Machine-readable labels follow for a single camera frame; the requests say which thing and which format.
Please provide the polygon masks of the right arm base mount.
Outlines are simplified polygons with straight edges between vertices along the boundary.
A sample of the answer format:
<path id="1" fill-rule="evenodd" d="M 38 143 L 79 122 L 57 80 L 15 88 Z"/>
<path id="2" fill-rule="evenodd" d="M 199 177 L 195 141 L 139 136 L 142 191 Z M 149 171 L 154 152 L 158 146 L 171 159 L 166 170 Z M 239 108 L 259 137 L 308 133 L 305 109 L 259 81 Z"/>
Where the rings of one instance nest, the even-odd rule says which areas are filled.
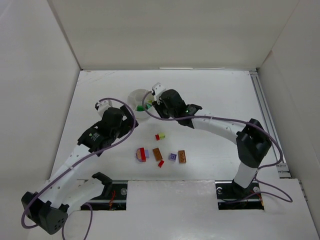
<path id="1" fill-rule="evenodd" d="M 264 210 L 260 186 L 253 181 L 241 188 L 232 181 L 216 181 L 216 197 L 219 210 Z"/>

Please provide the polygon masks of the green sloped lego piece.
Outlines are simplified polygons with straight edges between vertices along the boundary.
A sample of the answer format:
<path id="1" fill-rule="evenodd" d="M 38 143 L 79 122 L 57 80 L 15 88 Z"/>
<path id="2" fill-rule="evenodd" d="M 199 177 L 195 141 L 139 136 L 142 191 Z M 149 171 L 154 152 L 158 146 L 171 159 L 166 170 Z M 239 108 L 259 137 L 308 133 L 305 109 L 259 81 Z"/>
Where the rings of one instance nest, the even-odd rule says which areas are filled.
<path id="1" fill-rule="evenodd" d="M 146 108 L 149 109 L 152 107 L 152 101 L 148 101 L 146 104 Z"/>

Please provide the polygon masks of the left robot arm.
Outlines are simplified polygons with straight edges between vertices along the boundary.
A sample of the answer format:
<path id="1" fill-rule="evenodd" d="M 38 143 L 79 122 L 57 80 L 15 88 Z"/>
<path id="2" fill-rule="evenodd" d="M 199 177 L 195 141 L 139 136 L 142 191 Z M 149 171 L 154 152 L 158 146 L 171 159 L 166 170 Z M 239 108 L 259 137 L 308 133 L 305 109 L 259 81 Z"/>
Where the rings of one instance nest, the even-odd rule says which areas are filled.
<path id="1" fill-rule="evenodd" d="M 65 225 L 72 212 L 81 209 L 87 201 L 108 195 L 112 179 L 101 172 L 94 173 L 84 184 L 75 187 L 80 174 L 88 169 L 89 159 L 124 142 L 139 125 L 128 104 L 113 107 L 111 101 L 96 104 L 101 119 L 86 129 L 66 162 L 36 192 L 27 191 L 21 198 L 23 213 L 21 225 L 29 226 L 25 218 L 50 235 Z"/>

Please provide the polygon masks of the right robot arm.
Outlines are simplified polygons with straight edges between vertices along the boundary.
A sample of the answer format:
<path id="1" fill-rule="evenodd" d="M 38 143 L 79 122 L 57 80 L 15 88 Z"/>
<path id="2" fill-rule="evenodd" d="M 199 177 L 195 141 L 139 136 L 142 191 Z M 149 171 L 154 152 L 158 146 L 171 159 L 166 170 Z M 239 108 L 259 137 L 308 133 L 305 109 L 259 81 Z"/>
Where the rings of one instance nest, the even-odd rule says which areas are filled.
<path id="1" fill-rule="evenodd" d="M 174 89 L 161 84 L 152 87 L 153 107 L 163 120 L 174 120 L 180 125 L 202 130 L 229 140 L 237 147 L 240 164 L 233 183 L 242 189 L 251 184 L 263 158 L 272 146 L 270 138 L 256 119 L 238 125 L 238 121 L 221 120 L 196 104 L 186 104 Z"/>

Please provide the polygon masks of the yellow-green lego brick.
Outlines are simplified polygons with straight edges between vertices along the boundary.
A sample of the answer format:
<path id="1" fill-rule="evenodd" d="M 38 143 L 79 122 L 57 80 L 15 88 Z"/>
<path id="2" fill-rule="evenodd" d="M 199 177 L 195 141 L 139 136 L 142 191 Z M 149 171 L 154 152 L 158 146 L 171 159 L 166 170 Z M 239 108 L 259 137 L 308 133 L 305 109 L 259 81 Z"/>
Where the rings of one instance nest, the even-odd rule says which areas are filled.
<path id="1" fill-rule="evenodd" d="M 160 133 L 160 134 L 159 134 L 159 137 L 160 137 L 161 139 L 164 139 L 164 138 L 166 137 L 166 135 L 165 135 L 164 133 Z"/>

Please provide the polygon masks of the brown lego plate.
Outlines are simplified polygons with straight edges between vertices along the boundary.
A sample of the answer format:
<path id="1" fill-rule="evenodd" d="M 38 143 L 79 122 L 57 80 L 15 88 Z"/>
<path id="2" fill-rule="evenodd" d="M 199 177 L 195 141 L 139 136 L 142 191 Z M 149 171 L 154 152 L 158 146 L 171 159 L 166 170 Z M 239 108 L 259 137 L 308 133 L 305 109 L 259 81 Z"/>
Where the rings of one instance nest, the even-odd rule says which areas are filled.
<path id="1" fill-rule="evenodd" d="M 163 157 L 162 157 L 162 154 L 161 154 L 159 148 L 154 148 L 154 149 L 152 150 L 152 152 L 153 152 L 154 158 L 155 158 L 155 160 L 156 160 L 157 162 L 163 160 Z"/>
<path id="2" fill-rule="evenodd" d="M 187 162 L 185 150 L 178 151 L 178 161 L 180 164 L 185 164 Z"/>

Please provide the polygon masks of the green square lego brick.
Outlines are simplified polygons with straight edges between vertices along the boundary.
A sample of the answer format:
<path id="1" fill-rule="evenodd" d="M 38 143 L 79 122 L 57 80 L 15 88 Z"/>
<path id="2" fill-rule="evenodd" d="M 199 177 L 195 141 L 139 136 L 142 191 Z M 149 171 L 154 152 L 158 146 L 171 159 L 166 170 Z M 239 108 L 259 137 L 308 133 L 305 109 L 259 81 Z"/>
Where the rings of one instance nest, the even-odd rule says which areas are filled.
<path id="1" fill-rule="evenodd" d="M 144 108 L 143 108 L 142 106 L 138 106 L 138 107 L 137 107 L 137 111 L 138 111 L 138 112 L 141 112 L 141 111 L 143 111 L 143 110 L 144 110 Z"/>

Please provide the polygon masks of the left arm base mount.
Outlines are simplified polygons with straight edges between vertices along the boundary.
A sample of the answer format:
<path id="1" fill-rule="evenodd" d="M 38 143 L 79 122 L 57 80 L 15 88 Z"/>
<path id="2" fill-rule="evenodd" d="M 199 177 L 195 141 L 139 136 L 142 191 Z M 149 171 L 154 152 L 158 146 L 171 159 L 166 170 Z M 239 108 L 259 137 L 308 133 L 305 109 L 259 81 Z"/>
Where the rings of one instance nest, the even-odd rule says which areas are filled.
<path id="1" fill-rule="evenodd" d="M 128 181 L 112 180 L 101 172 L 92 175 L 103 185 L 102 193 L 86 204 L 93 211 L 125 211 L 127 208 Z"/>

